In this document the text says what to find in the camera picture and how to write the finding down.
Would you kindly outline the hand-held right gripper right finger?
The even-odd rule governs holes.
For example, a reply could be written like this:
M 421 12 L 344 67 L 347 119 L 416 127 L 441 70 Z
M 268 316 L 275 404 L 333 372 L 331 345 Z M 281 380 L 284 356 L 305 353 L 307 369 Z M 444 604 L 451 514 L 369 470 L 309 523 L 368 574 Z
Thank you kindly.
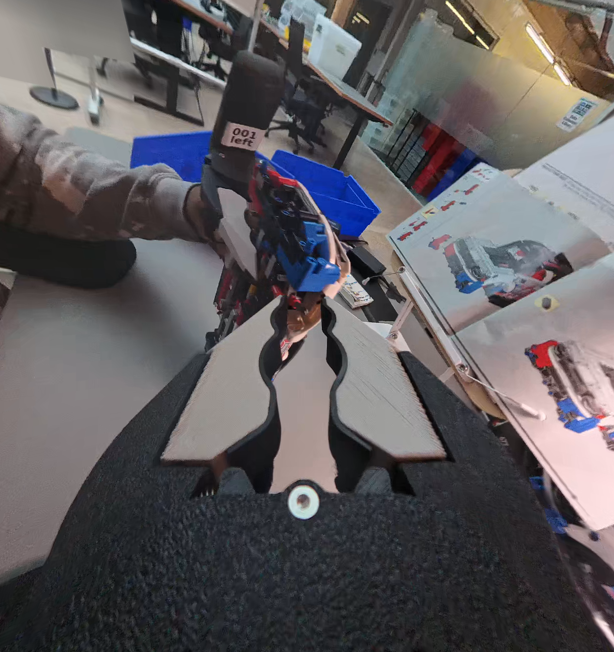
M 332 299 L 322 302 L 322 330 L 327 364 L 335 374 L 330 390 L 335 431 L 397 462 L 445 460 L 402 351 Z

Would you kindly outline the grey desk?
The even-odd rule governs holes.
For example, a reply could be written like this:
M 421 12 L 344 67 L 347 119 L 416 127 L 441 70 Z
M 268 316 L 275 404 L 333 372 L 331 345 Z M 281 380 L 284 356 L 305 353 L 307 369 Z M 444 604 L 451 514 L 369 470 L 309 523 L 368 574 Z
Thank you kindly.
M 137 240 L 111 289 L 18 277 L 0 320 L 0 585 L 40 567 L 92 468 L 199 353 L 221 260 Z

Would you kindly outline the long background work table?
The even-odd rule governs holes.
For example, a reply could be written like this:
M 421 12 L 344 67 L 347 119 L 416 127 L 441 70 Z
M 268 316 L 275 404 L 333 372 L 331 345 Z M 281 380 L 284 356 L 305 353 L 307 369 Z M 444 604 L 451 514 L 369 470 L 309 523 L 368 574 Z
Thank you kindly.
M 233 28 L 229 27 L 225 22 L 218 20 L 217 18 L 215 18 L 214 16 L 206 12 L 202 7 L 202 5 L 200 4 L 200 1 L 170 1 L 170 2 L 180 7 L 185 13 L 192 16 L 197 21 L 209 23 L 214 28 L 223 31 L 228 35 L 232 35 L 234 33 Z M 279 28 L 276 25 L 269 22 L 265 17 L 262 16 L 262 14 L 260 14 L 259 21 L 255 23 L 256 20 L 257 19 L 254 18 L 253 20 L 254 24 L 252 27 L 257 29 L 261 25 L 262 29 L 269 34 L 272 34 L 276 39 L 276 41 L 278 42 L 278 44 L 288 52 L 289 40 L 288 38 L 283 37 Z M 355 118 L 354 118 L 353 125 L 351 126 L 349 133 L 343 145 L 341 146 L 341 149 L 337 154 L 335 162 L 332 165 L 334 169 L 341 170 L 345 164 L 345 160 L 348 154 L 350 153 L 351 149 L 353 148 L 357 140 L 357 137 L 360 134 L 361 129 L 367 125 L 367 122 L 378 123 L 383 127 L 392 126 L 393 122 L 391 122 L 386 116 L 384 116 L 371 102 L 369 102 L 357 90 L 352 88 L 350 85 L 345 84 L 342 80 L 337 79 L 331 74 L 325 72 L 324 69 L 322 69 L 315 63 L 309 61 L 308 50 L 309 47 L 305 45 L 303 42 L 302 51 L 301 51 L 302 64 L 303 67 L 306 66 L 311 71 L 310 79 L 319 80 L 317 82 L 317 86 L 318 86 L 317 90 L 324 91 L 324 99 L 329 102 L 329 104 L 326 102 L 326 108 L 330 104 L 336 106 L 341 105 L 344 107 L 349 107 L 354 112 Z M 279 131 L 280 130 L 279 127 L 284 125 L 285 123 L 286 126 L 289 126 L 289 122 L 286 121 L 282 122 L 282 124 L 280 124 L 279 121 L 272 121 L 272 124 L 270 125 L 267 131 L 267 135 L 269 135 L 270 132 L 273 130 Z

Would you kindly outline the white book stand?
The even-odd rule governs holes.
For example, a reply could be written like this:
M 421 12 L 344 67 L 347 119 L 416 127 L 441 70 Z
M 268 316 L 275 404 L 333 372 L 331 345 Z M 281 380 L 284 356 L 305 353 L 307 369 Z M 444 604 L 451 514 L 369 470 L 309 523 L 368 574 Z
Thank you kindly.
M 509 408 L 527 418 L 538 421 L 546 420 L 544 412 L 536 410 L 525 403 L 519 402 L 505 393 L 498 391 L 494 387 L 491 387 L 486 382 L 476 378 L 473 375 L 472 369 L 467 365 L 465 358 L 461 355 L 457 346 L 452 342 L 451 337 L 431 310 L 429 303 L 424 297 L 424 292 L 417 281 L 415 281 L 413 275 L 411 275 L 406 266 L 403 265 L 400 266 L 395 273 L 400 277 L 402 285 L 404 285 L 409 298 L 400 311 L 397 319 L 393 322 L 391 330 L 387 336 L 388 339 L 392 338 L 396 340 L 398 338 L 397 334 L 401 330 L 402 324 L 407 316 L 416 309 L 416 312 L 424 319 L 425 325 L 428 328 L 434 343 L 438 346 L 442 356 L 448 362 L 451 374 L 458 378 L 464 391 L 467 391 L 470 385 L 482 387 L 482 392 L 485 398 L 481 399 L 480 402 L 476 401 L 476 398 L 478 397 L 477 393 L 468 393 L 468 397 L 472 400 L 475 406 L 485 412 L 485 406 L 490 403 L 494 408 L 488 410 L 489 414 L 495 417 L 505 417 L 502 408 L 498 407 L 498 401 L 501 400 L 505 405 L 508 405 Z

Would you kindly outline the blue plastic bin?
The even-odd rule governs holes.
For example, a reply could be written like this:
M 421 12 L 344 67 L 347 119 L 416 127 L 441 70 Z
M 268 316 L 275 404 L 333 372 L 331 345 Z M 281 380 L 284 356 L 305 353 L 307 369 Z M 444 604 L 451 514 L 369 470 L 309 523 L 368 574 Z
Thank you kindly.
M 133 139 L 130 167 L 164 164 L 184 181 L 200 183 L 211 131 L 143 135 Z
M 307 189 L 324 216 L 340 225 L 344 236 L 361 237 L 380 214 L 351 175 L 284 150 L 277 150 L 270 160 L 283 176 L 295 178 Z

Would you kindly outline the white toy car front section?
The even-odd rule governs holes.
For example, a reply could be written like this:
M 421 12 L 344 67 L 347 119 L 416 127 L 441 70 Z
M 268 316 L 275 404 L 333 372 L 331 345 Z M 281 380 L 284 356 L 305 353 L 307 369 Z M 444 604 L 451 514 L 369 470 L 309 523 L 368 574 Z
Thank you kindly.
M 246 221 L 257 251 L 257 279 L 224 260 L 213 304 L 218 327 L 206 334 L 209 352 L 275 298 L 286 300 L 281 356 L 287 362 L 320 322 L 324 298 L 335 298 L 351 271 L 339 228 L 307 189 L 256 158 L 248 184 Z

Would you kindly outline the black toy car set box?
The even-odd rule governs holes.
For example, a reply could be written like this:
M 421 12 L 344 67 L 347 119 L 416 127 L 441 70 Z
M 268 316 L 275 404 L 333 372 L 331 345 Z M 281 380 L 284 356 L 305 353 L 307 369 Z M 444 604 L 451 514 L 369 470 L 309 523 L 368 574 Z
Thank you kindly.
M 614 525 L 600 530 L 588 527 L 547 473 L 530 476 L 529 482 L 579 597 L 614 650 Z

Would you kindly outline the folded sticker sheet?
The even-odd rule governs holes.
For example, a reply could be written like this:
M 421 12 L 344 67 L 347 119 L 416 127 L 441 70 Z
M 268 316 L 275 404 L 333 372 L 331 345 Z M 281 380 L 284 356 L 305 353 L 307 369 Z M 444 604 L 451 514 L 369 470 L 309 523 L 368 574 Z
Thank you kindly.
M 351 309 L 366 307 L 374 301 L 364 286 L 351 274 L 348 274 L 345 278 L 339 291 L 339 296 Z

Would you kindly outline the white storage container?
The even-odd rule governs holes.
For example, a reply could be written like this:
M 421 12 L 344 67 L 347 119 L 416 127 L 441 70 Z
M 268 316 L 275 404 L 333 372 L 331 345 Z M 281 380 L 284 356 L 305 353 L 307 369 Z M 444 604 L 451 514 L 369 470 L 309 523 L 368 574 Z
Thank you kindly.
M 308 52 L 311 65 L 343 80 L 360 49 L 361 42 L 354 36 L 325 15 L 317 15 Z

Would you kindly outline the person's left forearm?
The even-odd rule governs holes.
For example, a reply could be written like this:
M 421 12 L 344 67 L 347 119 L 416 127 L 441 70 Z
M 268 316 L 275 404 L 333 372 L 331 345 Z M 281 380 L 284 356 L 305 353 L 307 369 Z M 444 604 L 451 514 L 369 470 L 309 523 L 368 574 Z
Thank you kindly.
M 130 168 L 64 142 L 0 104 L 0 224 L 62 239 L 194 241 L 184 214 L 194 185 L 164 164 Z

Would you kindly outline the grey panel on stand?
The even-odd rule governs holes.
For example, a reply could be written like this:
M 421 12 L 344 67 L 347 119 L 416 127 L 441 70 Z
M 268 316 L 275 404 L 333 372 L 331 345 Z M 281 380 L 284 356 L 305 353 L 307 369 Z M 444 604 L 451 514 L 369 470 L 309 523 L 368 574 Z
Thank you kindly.
M 51 107 L 75 110 L 77 101 L 58 89 L 53 52 L 87 59 L 88 113 L 99 125 L 101 95 L 96 60 L 133 62 L 133 47 L 120 1 L 0 1 L 0 77 L 31 84 L 31 96 Z

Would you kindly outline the person's left hand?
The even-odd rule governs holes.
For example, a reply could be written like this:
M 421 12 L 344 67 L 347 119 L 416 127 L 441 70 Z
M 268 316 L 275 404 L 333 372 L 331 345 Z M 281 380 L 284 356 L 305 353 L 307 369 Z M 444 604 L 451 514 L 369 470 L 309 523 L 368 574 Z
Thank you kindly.
M 220 234 L 220 214 L 203 199 L 201 185 L 189 189 L 184 214 L 195 234 L 194 241 L 208 245 L 221 260 L 225 260 L 228 248 Z

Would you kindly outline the toy car instruction booklet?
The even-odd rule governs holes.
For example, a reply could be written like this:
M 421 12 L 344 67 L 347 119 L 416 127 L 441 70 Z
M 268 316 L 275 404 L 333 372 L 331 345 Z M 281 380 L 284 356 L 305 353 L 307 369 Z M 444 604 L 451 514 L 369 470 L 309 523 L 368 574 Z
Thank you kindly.
M 387 240 L 473 375 L 579 515 L 614 525 L 614 252 L 477 164 Z

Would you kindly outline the black power adapter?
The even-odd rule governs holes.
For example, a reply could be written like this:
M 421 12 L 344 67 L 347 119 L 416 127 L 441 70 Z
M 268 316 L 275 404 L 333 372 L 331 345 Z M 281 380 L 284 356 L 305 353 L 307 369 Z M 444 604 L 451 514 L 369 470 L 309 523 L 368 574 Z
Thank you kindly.
M 353 247 L 347 252 L 347 256 L 353 270 L 359 272 L 363 278 L 382 276 L 386 272 L 386 266 L 365 247 Z

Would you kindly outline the black office chair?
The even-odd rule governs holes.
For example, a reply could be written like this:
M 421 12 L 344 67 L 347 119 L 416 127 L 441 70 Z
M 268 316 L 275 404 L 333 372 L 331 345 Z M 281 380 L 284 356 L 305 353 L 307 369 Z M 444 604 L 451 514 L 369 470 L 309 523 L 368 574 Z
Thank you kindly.
M 291 18 L 288 48 L 283 54 L 284 95 L 280 103 L 286 119 L 272 120 L 264 134 L 267 138 L 270 132 L 286 131 L 295 142 L 295 154 L 300 152 L 302 142 L 310 154 L 316 145 L 327 146 L 320 133 L 332 99 L 331 89 L 303 64 L 304 35 L 304 24 Z

